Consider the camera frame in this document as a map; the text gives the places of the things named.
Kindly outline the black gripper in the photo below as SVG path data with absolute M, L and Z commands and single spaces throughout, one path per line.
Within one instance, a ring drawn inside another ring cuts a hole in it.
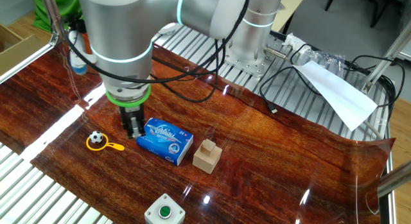
M 144 135 L 144 105 L 135 107 L 120 107 L 123 128 L 127 130 L 129 139 Z

